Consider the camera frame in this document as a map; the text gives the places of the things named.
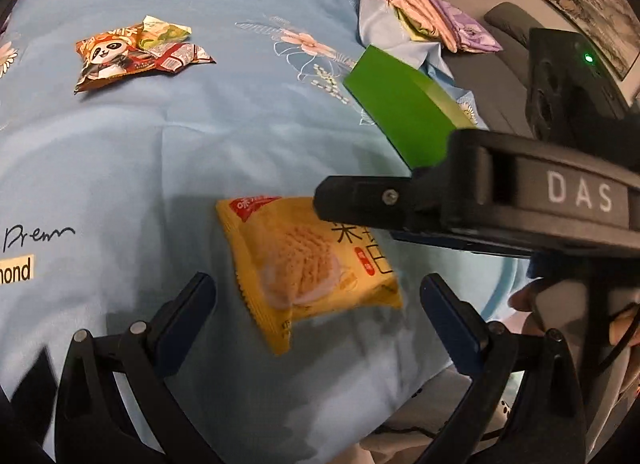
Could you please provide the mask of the person right hand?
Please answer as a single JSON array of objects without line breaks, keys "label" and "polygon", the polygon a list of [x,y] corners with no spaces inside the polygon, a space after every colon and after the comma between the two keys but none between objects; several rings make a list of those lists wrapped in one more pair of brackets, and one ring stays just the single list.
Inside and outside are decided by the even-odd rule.
[{"label": "person right hand", "polygon": [[[537,297],[547,289],[558,285],[558,282],[538,279],[528,283],[509,298],[509,306],[519,313],[528,313],[524,320],[521,333],[525,335],[542,336],[546,332],[544,322],[534,314]],[[632,306],[630,309],[621,312],[608,327],[608,341],[612,346],[623,343],[624,346],[638,345],[638,326],[631,325],[634,318],[639,313],[639,306]]]}]

